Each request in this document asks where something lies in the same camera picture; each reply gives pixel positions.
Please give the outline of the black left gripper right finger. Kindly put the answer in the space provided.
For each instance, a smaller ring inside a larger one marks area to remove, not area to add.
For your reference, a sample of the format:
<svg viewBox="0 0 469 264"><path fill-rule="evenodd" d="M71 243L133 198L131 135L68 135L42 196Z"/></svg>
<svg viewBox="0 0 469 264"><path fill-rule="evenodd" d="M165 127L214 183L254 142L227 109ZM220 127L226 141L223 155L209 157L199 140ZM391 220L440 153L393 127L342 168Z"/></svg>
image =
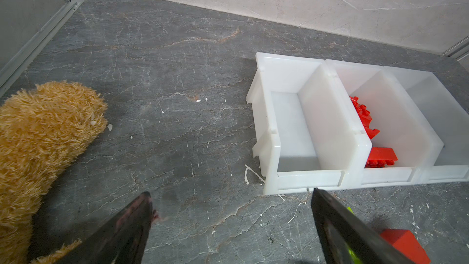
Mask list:
<svg viewBox="0 0 469 264"><path fill-rule="evenodd" d="M313 190L311 209L328 264L352 264L349 247L363 264L412 263L326 190Z"/></svg>

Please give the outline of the red curved lego piece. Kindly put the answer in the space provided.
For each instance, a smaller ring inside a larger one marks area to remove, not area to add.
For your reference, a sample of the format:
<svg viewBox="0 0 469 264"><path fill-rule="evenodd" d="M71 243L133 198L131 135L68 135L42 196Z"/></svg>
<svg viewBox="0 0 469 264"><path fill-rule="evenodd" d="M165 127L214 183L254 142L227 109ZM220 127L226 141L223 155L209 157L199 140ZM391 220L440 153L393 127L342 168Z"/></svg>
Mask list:
<svg viewBox="0 0 469 264"><path fill-rule="evenodd" d="M363 104L360 104L358 97L350 97L350 100L359 116L360 121L366 131L366 134L370 139L373 139L380 131L378 129L371 129L370 124L373 120L370 112L367 110L367 107Z"/></svg>

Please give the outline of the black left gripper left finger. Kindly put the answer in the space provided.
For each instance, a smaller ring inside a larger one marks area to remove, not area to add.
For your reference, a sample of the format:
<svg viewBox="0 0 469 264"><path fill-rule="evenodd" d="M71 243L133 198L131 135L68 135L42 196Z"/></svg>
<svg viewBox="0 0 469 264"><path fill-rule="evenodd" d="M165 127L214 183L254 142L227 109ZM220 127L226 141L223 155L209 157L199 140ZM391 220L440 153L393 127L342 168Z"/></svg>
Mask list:
<svg viewBox="0 0 469 264"><path fill-rule="evenodd" d="M146 191L57 263L140 264L153 221L152 198Z"/></svg>

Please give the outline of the green lego brick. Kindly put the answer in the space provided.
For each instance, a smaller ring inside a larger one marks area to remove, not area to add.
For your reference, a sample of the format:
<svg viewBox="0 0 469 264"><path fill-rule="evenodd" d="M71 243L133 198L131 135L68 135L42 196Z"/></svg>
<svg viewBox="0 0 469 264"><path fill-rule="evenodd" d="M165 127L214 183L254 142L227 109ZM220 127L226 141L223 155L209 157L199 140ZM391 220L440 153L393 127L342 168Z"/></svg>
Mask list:
<svg viewBox="0 0 469 264"><path fill-rule="evenodd" d="M353 264L363 264L363 262L357 257L355 252L350 247L348 248L348 251L349 251L351 260L353 261Z"/></svg>

